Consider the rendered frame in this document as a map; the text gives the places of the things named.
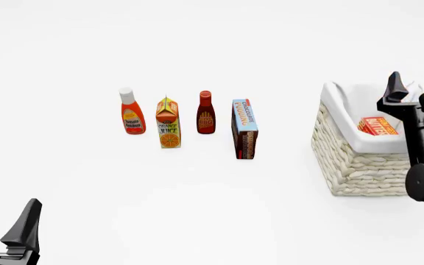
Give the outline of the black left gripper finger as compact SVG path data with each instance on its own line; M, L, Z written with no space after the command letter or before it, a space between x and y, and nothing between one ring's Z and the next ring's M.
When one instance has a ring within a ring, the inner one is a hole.
M7 245L7 253L39 253L38 225L41 209L41 202L35 198L27 203L16 223L1 238L1 242Z

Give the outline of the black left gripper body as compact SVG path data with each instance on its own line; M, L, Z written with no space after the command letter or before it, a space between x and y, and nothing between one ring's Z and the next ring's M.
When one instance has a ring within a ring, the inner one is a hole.
M32 250L9 249L0 253L0 265L37 265L39 253Z

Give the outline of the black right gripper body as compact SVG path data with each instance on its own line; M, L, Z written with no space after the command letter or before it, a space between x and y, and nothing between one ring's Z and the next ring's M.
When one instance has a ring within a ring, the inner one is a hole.
M382 98L377 103L377 109L401 121L415 119L415 116L424 114L424 93L419 97L419 102L391 103Z

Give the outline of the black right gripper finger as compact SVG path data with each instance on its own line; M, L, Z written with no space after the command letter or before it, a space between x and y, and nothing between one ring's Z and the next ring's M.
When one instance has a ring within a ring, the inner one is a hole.
M397 71L392 72L386 86L386 101L401 102L408 94L408 90L402 83L400 73Z

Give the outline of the red and yellow butter box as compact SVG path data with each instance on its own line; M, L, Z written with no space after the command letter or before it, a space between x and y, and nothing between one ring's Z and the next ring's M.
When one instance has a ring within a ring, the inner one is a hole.
M374 136L398 134L384 117L364 117L358 123L358 129Z

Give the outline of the white woven basket with liner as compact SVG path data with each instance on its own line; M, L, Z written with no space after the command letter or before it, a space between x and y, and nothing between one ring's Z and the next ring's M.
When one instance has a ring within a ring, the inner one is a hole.
M320 95L311 147L335 196L404 196L410 163L402 121L379 112L384 85L327 82ZM363 118L382 117L397 134L360 131Z

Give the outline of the red tomato ketchup bottle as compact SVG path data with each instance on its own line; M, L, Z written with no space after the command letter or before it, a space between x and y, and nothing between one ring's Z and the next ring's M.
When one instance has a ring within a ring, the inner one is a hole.
M135 100L133 90L121 88L119 94L122 101L122 121L127 134L143 134L146 131L146 123L141 108Z

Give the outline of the chocolate pudding box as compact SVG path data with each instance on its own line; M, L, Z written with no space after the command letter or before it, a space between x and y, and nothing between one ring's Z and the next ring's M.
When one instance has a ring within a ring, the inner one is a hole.
M234 99L231 130L237 159L253 159L258 126L249 99Z

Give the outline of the orange juice carton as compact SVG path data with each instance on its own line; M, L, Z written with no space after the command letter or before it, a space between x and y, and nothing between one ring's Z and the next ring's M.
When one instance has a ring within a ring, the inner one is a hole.
M178 104L167 96L157 106L156 121L162 149L181 147Z

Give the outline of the dark red BBQ sauce bottle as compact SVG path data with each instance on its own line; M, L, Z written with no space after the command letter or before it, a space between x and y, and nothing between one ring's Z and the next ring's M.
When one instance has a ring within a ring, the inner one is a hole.
M216 129L216 117L211 101L211 92L202 91L199 94L199 107L197 110L197 132L212 134Z

